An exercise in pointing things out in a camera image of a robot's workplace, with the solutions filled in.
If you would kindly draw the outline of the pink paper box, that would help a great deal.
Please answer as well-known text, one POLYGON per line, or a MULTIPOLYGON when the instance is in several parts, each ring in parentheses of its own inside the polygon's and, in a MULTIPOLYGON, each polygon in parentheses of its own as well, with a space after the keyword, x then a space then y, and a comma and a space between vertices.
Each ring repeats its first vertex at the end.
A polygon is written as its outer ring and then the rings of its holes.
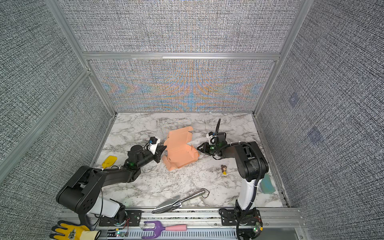
POLYGON ((200 154, 197 149, 189 145, 193 130, 193 127, 189 126, 168 133, 164 143, 167 155, 162 157, 168 171, 180 169, 198 160, 200 154))

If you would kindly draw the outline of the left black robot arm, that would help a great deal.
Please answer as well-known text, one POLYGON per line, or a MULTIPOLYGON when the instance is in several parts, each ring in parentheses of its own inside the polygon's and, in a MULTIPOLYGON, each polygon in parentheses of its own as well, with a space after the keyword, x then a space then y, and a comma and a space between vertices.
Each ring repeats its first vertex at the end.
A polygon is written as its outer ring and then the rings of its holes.
POLYGON ((161 140, 151 137, 145 146, 135 145, 128 151, 128 158, 120 167, 97 169, 81 166, 56 196, 60 205, 78 214, 80 222, 91 227, 87 214, 109 219, 121 226, 128 220, 126 207, 117 201, 100 196, 102 188, 120 183, 132 183, 141 174, 141 168, 155 161, 159 163, 166 146, 161 140))

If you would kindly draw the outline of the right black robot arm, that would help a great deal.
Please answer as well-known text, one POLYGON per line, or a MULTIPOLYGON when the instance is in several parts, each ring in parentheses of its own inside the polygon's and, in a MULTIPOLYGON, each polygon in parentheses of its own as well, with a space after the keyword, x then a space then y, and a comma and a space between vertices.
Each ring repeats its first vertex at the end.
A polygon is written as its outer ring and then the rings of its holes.
POLYGON ((224 226, 263 226, 260 211, 252 208, 256 199, 257 188, 269 171, 269 165, 256 142, 227 143, 226 133, 208 134, 208 141, 198 146, 197 150, 215 160, 234 158, 242 178, 241 192, 233 210, 220 209, 224 226))

